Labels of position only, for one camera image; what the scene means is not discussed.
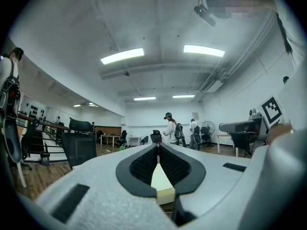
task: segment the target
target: fan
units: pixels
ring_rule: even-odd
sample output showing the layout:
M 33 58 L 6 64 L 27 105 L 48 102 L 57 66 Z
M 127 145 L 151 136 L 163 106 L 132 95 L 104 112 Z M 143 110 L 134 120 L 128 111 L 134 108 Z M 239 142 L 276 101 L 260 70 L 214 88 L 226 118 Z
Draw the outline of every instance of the fan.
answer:
M 211 144 L 211 135 L 215 132 L 215 125 L 211 121 L 206 121 L 201 126 L 201 138 L 205 141 L 209 140 L 207 147 L 213 147 L 214 145 Z

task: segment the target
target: floor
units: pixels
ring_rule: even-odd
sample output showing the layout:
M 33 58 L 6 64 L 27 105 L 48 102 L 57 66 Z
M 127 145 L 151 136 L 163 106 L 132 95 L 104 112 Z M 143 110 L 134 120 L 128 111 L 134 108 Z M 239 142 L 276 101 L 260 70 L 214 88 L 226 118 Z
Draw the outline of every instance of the floor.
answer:
M 221 154 L 226 156 L 235 156 L 236 149 L 232 147 L 220 146 Z M 98 156 L 103 156 L 106 154 L 114 153 L 119 151 L 118 147 L 112 147 L 112 145 L 107 144 L 97 144 L 96 152 Z M 217 145 L 213 147 L 207 147 L 206 145 L 201 145 L 200 151 L 217 154 Z M 239 150 L 239 157 L 244 156 L 244 151 Z M 42 166 L 39 163 L 27 163 L 31 166 L 32 171 L 29 168 L 23 167 L 23 174 L 27 188 L 23 188 L 17 169 L 15 167 L 11 168 L 12 177 L 15 189 L 18 193 L 25 195 L 26 197 L 36 200 L 38 196 L 52 183 L 54 183 L 59 178 L 63 177 L 71 171 L 68 162 L 53 163 L 50 166 Z

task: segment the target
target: desk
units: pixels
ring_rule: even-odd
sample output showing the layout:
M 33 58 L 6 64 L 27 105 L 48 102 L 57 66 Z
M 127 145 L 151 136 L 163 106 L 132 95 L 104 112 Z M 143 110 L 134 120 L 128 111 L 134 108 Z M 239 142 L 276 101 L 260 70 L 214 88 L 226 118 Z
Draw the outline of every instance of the desk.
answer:
M 230 137 L 230 135 L 216 135 L 216 136 L 217 136 L 217 153 L 220 154 L 220 137 Z M 236 157 L 239 157 L 239 148 L 236 148 Z
M 127 136 L 127 145 L 128 145 L 128 147 L 129 147 L 130 138 L 132 138 L 132 139 L 138 139 L 138 146 L 140 145 L 140 143 L 141 143 L 141 137 L 138 137 L 138 136 Z
M 102 136 L 106 137 L 106 143 L 107 143 L 107 144 L 109 144 L 108 138 L 109 138 L 109 137 L 112 137 L 112 138 L 113 138 L 113 142 L 112 142 L 112 145 L 113 145 L 113 146 L 112 146 L 112 147 L 114 147 L 114 138 L 115 138 L 115 137 L 120 138 L 119 136 L 100 135 L 100 145 L 102 145 Z

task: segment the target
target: person wearing backpack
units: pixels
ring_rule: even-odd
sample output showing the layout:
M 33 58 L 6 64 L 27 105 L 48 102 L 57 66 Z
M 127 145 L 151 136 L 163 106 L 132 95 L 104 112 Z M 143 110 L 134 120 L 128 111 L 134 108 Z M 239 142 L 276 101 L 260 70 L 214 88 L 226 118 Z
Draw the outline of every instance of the person wearing backpack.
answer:
M 169 143 L 179 145 L 179 139 L 175 136 L 177 121 L 172 118 L 171 113 L 166 113 L 164 119 L 168 120 L 168 124 L 163 134 L 169 136 Z
M 0 86 L 3 87 L 7 78 L 12 75 L 18 79 L 18 62 L 21 60 L 24 51 L 21 48 L 15 48 L 8 57 L 0 60 Z
M 190 141 L 190 148 L 191 149 L 194 149 L 194 150 L 199 150 L 200 147 L 197 143 L 195 143 L 195 140 L 194 140 L 194 129 L 198 126 L 198 124 L 195 122 L 194 119 L 191 119 L 191 123 L 190 123 L 190 132 L 191 132 L 191 141 Z

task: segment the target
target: rectangular light panel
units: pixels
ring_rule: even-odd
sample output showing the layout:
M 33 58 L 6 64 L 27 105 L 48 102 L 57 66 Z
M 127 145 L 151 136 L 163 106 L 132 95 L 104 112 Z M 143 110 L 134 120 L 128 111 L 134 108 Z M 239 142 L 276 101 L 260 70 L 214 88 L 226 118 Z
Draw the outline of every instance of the rectangular light panel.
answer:
M 155 100 L 155 97 L 134 98 L 135 101 Z
M 223 57 L 225 51 L 216 48 L 209 48 L 203 46 L 195 46 L 195 45 L 185 45 L 184 46 L 184 53 L 197 53 L 197 54 L 206 54 L 206 55 L 213 55 Z
M 137 48 L 137 49 L 132 49 L 124 52 L 120 52 L 117 54 L 113 54 L 111 56 L 107 56 L 101 59 L 102 63 L 104 65 L 118 61 L 118 60 L 123 60 L 123 59 L 128 59 L 132 57 L 137 57 L 137 56 L 143 56 L 144 55 L 144 50 L 142 48 Z
M 174 95 L 173 98 L 193 98 L 195 95 Z

